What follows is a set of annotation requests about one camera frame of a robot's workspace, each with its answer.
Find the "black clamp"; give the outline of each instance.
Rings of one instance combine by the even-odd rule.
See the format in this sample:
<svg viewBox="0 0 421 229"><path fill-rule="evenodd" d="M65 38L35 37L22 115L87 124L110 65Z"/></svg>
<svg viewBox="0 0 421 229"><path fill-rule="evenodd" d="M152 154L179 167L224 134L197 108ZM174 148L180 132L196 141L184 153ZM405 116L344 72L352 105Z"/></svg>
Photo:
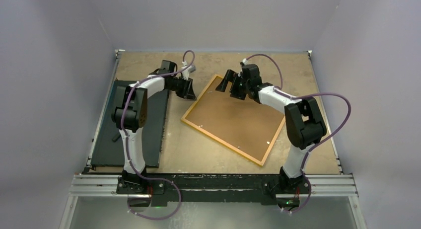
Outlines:
<svg viewBox="0 0 421 229"><path fill-rule="evenodd" d="M165 89L175 91L178 97L196 100L196 95L193 91L193 79L185 80L183 77L167 77L165 78Z"/></svg>
<svg viewBox="0 0 421 229"><path fill-rule="evenodd" d="M262 83L259 67L256 64L241 65L241 75L228 69L216 90L224 92L229 82L232 82L229 90L231 97L244 100L248 95L257 103L260 103L259 91L272 85L268 82Z"/></svg>

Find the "metal extrusion frame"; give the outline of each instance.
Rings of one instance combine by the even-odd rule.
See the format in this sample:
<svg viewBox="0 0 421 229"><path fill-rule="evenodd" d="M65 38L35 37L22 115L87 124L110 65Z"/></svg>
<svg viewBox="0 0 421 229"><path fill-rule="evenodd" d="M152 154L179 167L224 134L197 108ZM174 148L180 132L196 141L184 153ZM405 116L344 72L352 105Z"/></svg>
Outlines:
<svg viewBox="0 0 421 229"><path fill-rule="evenodd" d="M312 197L348 197L352 215L358 229L366 229L362 215L355 181L352 175L307 175L312 186ZM60 223L60 229L69 229L74 209L79 197L128 197L116 194L118 175L78 174L73 177L69 190L69 198ZM294 195L277 194L277 198ZM147 194L130 195L130 197L148 198Z"/></svg>

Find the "floor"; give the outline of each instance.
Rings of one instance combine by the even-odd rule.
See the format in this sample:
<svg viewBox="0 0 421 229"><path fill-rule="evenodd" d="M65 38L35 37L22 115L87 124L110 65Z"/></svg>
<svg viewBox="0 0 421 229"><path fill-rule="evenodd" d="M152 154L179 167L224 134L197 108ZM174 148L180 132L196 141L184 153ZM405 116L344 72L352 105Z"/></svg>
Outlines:
<svg viewBox="0 0 421 229"><path fill-rule="evenodd" d="M193 88L199 95L213 75L224 75L227 69L240 71L239 62L253 53L196 53L196 71L190 75ZM124 52L116 73L119 80L145 78L160 67L162 60L170 60L181 65L183 53L131 53ZM278 63L284 78L283 90L300 96L317 92L313 69L307 53L270 54ZM280 84L275 66L268 59L254 57L250 63L257 64L263 82ZM282 129L264 166L258 166L232 150L204 136L202 133L181 122L191 101L170 94L165 133L159 168L148 172L188 172L188 173L278 173L289 151L289 141L285 128ZM318 147L311 155L306 172L310 174L338 174L336 156L331 141Z"/></svg>

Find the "wooden frame border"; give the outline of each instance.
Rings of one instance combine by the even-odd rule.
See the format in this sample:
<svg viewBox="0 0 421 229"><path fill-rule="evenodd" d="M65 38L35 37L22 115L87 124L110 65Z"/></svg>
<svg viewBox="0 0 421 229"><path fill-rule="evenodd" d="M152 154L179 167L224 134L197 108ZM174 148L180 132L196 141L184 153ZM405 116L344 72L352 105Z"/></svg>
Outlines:
<svg viewBox="0 0 421 229"><path fill-rule="evenodd" d="M199 132L202 132L203 134L205 134L206 136L208 136L208 137L212 138L213 140L215 140L215 141L217 141L217 142L221 143L222 145L224 145L224 146L228 147L229 149L231 149L231 150L233 150L233 151L237 152L238 154L242 155L243 157L246 157L247 159L251 160L252 162L256 163L257 165L259 165L259 166L263 166L263 164L265 164L266 159L268 158L268 155L269 155L269 153L271 152L271 150L272 150L272 148L273 148L273 146L274 146L274 144L275 144L276 139L277 139L277 138L278 138L278 136L279 136L279 133L280 133L280 132L281 132L281 130L282 130L282 127L283 127L283 126L284 126L284 124L285 124L285 115L284 115L283 119L281 120L281 123L279 124L279 127L278 127L277 131L275 132L275 135L274 135L274 137L272 138L271 143L269 144L268 148L266 149L266 153L265 153L265 155L263 156L263 158L262 158L262 160L261 160L261 161L260 161L260 160L258 160L258 159L256 159L256 158L254 158L254 157L252 157L251 155L249 155L249 154L247 154L247 153L245 153L245 152L243 152L243 151L240 151L240 150L239 150L239 149L237 149L236 147L232 146L230 143L228 143L228 142L226 142L226 141L222 140L221 138L219 138L219 137L215 136L214 134L212 134L212 133L210 133L210 132L208 132L208 131L204 130L203 128L200 128L198 125L196 125L196 124L194 124L193 122L191 122L191 121L189 121L189 120L187 120L187 119L186 119L186 118L187 118L187 116L189 115L189 113L193 110L193 108L194 108L194 107L196 106L196 104L200 101L200 99L202 98L202 96L206 93L207 89L211 86L211 84L213 83L213 81L215 81L215 79L216 79L217 77L223 78L221 75L218 75L218 74L215 74L215 75L212 77L212 79L209 81L209 83L205 86L205 88L203 89L203 91L200 93L200 95L199 95L199 97L197 98L197 100L196 100L195 102L193 102L193 104L189 107L189 109L187 109L186 113L184 113L184 115L181 117L181 121L182 121L182 122L184 122L184 123L186 123L187 125L189 125L189 126L193 127L194 129L198 130Z"/></svg>

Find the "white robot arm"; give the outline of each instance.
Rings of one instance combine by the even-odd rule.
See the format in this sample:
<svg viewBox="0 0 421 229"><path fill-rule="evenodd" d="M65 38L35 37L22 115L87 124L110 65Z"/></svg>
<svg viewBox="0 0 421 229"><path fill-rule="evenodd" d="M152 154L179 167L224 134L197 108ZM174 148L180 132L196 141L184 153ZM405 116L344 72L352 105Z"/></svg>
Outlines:
<svg viewBox="0 0 421 229"><path fill-rule="evenodd" d="M255 64L242 64L242 71L238 74L228 70L216 90L225 91L228 82L232 82L231 97L244 100L249 96L285 115L291 147L280 174L286 180L298 179L307 163L306 154L326 135L326 125L316 100L313 97L300 99L270 83L262 83L259 68Z"/></svg>
<svg viewBox="0 0 421 229"><path fill-rule="evenodd" d="M127 152L130 154L131 163L138 172L143 172L145 169L145 161L143 159L142 150L142 131L147 118L147 99L157 92L168 89L175 91L177 96L181 98L196 100L196 96L192 88L193 80L189 78L188 75L183 74L181 77L156 76L173 73L175 68L175 63L164 60L162 61L161 68L151 73L148 76L148 80L142 82L141 84L138 82L130 84L127 87L117 88L116 97L114 99L115 110L111 117L113 122L116 123L123 140L125 158L123 176L126 177L128 175L128 181L132 181L130 178L136 179L137 177L135 177L136 172L129 163ZM182 73L191 73L194 70L194 66L189 66ZM126 132L121 129L121 118L127 98L129 97L129 92L133 87L136 89L131 95L131 100L124 117L124 128L126 129L126 134Z"/></svg>

